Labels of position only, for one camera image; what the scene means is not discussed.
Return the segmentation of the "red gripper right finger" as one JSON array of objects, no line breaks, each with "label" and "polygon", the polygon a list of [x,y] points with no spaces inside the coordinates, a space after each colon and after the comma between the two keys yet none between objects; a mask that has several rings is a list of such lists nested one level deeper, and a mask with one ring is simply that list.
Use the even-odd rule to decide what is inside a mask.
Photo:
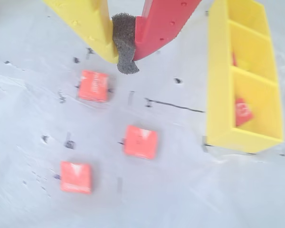
[{"label": "red gripper right finger", "polygon": [[141,16],[114,15],[118,70],[127,75],[139,72],[135,62],[176,38],[199,3],[199,0],[147,0]]}]

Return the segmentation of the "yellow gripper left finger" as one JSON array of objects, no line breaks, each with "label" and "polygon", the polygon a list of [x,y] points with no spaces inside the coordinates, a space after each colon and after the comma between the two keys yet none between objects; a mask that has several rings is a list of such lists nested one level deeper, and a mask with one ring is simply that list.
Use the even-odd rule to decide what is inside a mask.
[{"label": "yellow gripper left finger", "polygon": [[102,59],[118,62],[106,0],[46,0],[45,3]]}]

